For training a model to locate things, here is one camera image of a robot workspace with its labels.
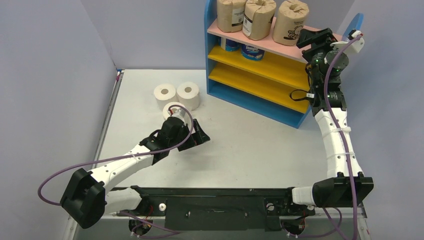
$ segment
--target blue shelf panel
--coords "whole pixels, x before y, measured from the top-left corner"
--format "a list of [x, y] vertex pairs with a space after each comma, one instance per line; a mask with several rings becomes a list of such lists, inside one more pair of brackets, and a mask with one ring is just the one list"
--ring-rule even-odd
[[255, 112], [280, 123], [299, 128], [308, 113], [300, 113], [263, 98], [208, 79], [209, 95]]

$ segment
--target gray wall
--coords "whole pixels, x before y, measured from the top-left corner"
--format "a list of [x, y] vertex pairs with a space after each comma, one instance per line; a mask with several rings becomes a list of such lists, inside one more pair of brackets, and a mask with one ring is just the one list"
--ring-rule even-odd
[[[37, 188], [93, 159], [114, 65], [79, 0], [2, 0], [0, 72], [0, 239], [61, 239], [68, 215]], [[59, 201], [69, 177], [44, 194]]]
[[343, 89], [358, 161], [375, 181], [365, 199], [372, 239], [423, 239], [424, 4], [356, 0], [340, 29], [365, 15], [365, 46]]
[[[126, 69], [204, 69], [206, 0], [81, 0], [110, 56]], [[279, 7], [283, 0], [276, 0]], [[307, 24], [336, 31], [354, 0], [304, 0]]]

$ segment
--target shelving unit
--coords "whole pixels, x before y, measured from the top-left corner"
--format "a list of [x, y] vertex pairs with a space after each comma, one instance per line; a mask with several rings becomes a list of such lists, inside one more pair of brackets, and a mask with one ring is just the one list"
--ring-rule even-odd
[[[274, 42], [271, 33], [254, 41], [241, 31], [222, 32], [217, 26], [217, 1], [208, 0], [204, 11], [207, 93], [252, 112], [299, 128], [310, 108], [307, 101], [293, 101], [293, 90], [309, 90], [302, 50]], [[241, 51], [227, 52], [218, 45], [224, 37], [265, 50], [261, 61], [242, 56]], [[296, 92], [293, 97], [304, 97]]]

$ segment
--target white table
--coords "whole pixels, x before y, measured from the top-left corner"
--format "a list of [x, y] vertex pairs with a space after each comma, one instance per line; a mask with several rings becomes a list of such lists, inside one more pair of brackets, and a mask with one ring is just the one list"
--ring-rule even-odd
[[287, 188], [326, 179], [324, 143], [311, 114], [295, 129], [207, 95], [205, 70], [125, 70], [100, 159], [123, 155], [160, 129], [164, 118], [153, 90], [183, 82], [200, 88], [192, 114], [211, 141], [173, 150], [119, 187]]

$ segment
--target purple cable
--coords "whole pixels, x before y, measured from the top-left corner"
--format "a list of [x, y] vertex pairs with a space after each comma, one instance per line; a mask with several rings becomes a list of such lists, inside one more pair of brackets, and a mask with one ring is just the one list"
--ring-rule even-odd
[[171, 106], [169, 107], [169, 109], [171, 109], [172, 107], [179, 107], [179, 108], [183, 109], [183, 110], [184, 110], [184, 111], [188, 114], [188, 116], [190, 117], [190, 121], [191, 121], [191, 128], [190, 128], [190, 132], [189, 132], [189, 133], [188, 133], [188, 135], [184, 138], [184, 140], [182, 140], [180, 143], [178, 143], [178, 144], [177, 144], [177, 145], [175, 145], [175, 146], [172, 146], [172, 147], [169, 147], [169, 148], [163, 149], [163, 150], [158, 150], [158, 151], [149, 151], [149, 152], [142, 152], [142, 153], [137, 153], [137, 154], [134, 154], [134, 155], [116, 156], [116, 157], [111, 157], [111, 158], [104, 159], [104, 160], [99, 160], [99, 161], [90, 161], [90, 162], [85, 162], [85, 163], [80, 163], [80, 164], [76, 164], [76, 165], [73, 165], [73, 166], [69, 166], [69, 167], [67, 167], [67, 168], [64, 168], [64, 169], [62, 169], [62, 170], [60, 170], [60, 171], [58, 171], [58, 172], [54, 173], [53, 175], [49, 176], [46, 180], [44, 180], [44, 181], [40, 184], [40, 186], [38, 187], [38, 191], [37, 191], [38, 197], [39, 197], [41, 200], [43, 200], [44, 202], [48, 203], [48, 204], [55, 205], [55, 206], [60, 206], [61, 204], [60, 204], [59, 202], [50, 201], [50, 200], [46, 199], [46, 198], [43, 196], [43, 194], [41, 193], [41, 190], [43, 189], [44, 185], [46, 185], [46, 184], [47, 184], [50, 180], [52, 180], [52, 179], [53, 179], [54, 177], [56, 177], [57, 175], [60, 175], [60, 174], [63, 174], [64, 172], [67, 172], [67, 171], [69, 171], [69, 170], [76, 169], [76, 168], [81, 168], [81, 167], [84, 167], [84, 166], [87, 166], [87, 165], [101, 164], [101, 163], [105, 163], [105, 162], [116, 161], [116, 160], [122, 160], [122, 159], [128, 159], [128, 158], [134, 158], [134, 157], [139, 157], [139, 156], [146, 156], [146, 155], [160, 154], [160, 153], [163, 153], [163, 152], [171, 151], [171, 150], [176, 149], [176, 148], [178, 148], [179, 146], [183, 145], [183, 144], [184, 144], [184, 143], [185, 143], [185, 142], [189, 139], [189, 137], [192, 135], [193, 127], [194, 127], [193, 116], [192, 116], [192, 114], [191, 114], [191, 113], [190, 113], [190, 112], [189, 112], [189, 111], [188, 111], [185, 107], [183, 107], [183, 106], [180, 106], [180, 105], [175, 104], [175, 105], [171, 105]]
[[[135, 215], [132, 215], [131, 213], [128, 213], [128, 212], [120, 211], [119, 214], [125, 215], [127, 217], [132, 218], [132, 219], [138, 220], [138, 221], [140, 221], [140, 222], [142, 222], [144, 224], [148, 224], [148, 225], [150, 225], [152, 227], [155, 227], [155, 228], [158, 228], [160, 230], [164, 230], [164, 231], [167, 231], [167, 232], [170, 232], [171, 233], [171, 234], [166, 234], [166, 235], [162, 235], [162, 236], [140, 236], [140, 238], [142, 238], [142, 239], [160, 239], [160, 238], [166, 238], [166, 237], [170, 237], [170, 236], [174, 236], [174, 235], [180, 234], [179, 231], [171, 230], [171, 229], [168, 229], [166, 227], [163, 227], [163, 226], [160, 226], [160, 225], [156, 225], [156, 224], [154, 224], [152, 222], [149, 222], [147, 220], [141, 219], [141, 218], [139, 218], [139, 217], [137, 217]], [[141, 226], [142, 226], [142, 224], [139, 224], [139, 225], [133, 227], [132, 230], [131, 230], [131, 232], [135, 233], [135, 230], [137, 228], [141, 227]]]
[[[331, 108], [330, 105], [330, 101], [329, 101], [329, 79], [330, 79], [330, 73], [331, 70], [334, 68], [334, 65], [336, 64], [337, 60], [340, 58], [340, 56], [342, 55], [342, 53], [350, 46], [352, 45], [354, 42], [358, 41], [360, 38], [362, 38], [362, 35], [358, 35], [357, 37], [355, 37], [354, 39], [352, 39], [351, 41], [349, 41], [346, 45], [344, 45], [340, 51], [335, 55], [334, 59], [331, 61], [329, 67], [328, 67], [328, 71], [327, 74], [325, 75], [325, 81], [324, 81], [324, 100], [325, 100], [325, 105], [328, 108], [328, 112], [331, 115], [331, 118], [336, 126], [336, 128], [341, 129], [339, 122], [337, 121], [336, 116], [334, 115], [334, 112]], [[347, 170], [349, 171], [349, 181], [350, 181], [350, 188], [352, 189], [352, 203], [353, 203], [353, 237], [352, 240], [356, 240], [358, 238], [358, 201], [357, 201], [357, 195], [356, 195], [356, 189], [355, 189], [355, 180], [354, 180], [354, 173], [352, 170], [352, 162], [351, 162], [351, 156], [349, 154], [349, 146], [348, 146], [348, 141], [346, 140], [346, 136], [344, 134], [344, 132], [342, 130], [338, 131], [341, 137], [341, 140], [343, 142], [344, 145], [344, 151], [346, 152], [346, 161], [347, 161]], [[346, 237], [346, 235], [344, 235], [342, 233], [342, 230], [340, 230], [339, 227], [336, 226], [336, 223], [334, 222], [334, 220], [331, 218], [331, 216], [329, 214], [327, 214], [328, 219], [330, 220], [331, 224], [334, 226], [334, 228], [337, 230], [337, 232], [345, 239], [347, 240], [348, 238]]]
[[[333, 207], [335, 210], [337, 210], [337, 212], [338, 212], [338, 215], [339, 215], [339, 220], [338, 220], [338, 224], [337, 224], [337, 227], [339, 227], [340, 228], [340, 226], [342, 225], [342, 219], [343, 219], [343, 217], [342, 217], [342, 212], [338, 209], [338, 208], [336, 208], [336, 207]], [[336, 228], [334, 228], [333, 230], [331, 230], [331, 231], [329, 231], [329, 232], [327, 232], [327, 233], [324, 233], [324, 234], [320, 234], [320, 235], [306, 235], [306, 234], [304, 234], [304, 235], [297, 235], [297, 237], [298, 238], [314, 238], [314, 239], [316, 239], [316, 238], [323, 238], [323, 237], [327, 237], [327, 236], [329, 236], [329, 235], [331, 235], [331, 234], [333, 234], [335, 231], [337, 231], [337, 229]], [[292, 237], [296, 237], [296, 234], [293, 234], [293, 233], [290, 233], [290, 236], [292, 236]]]

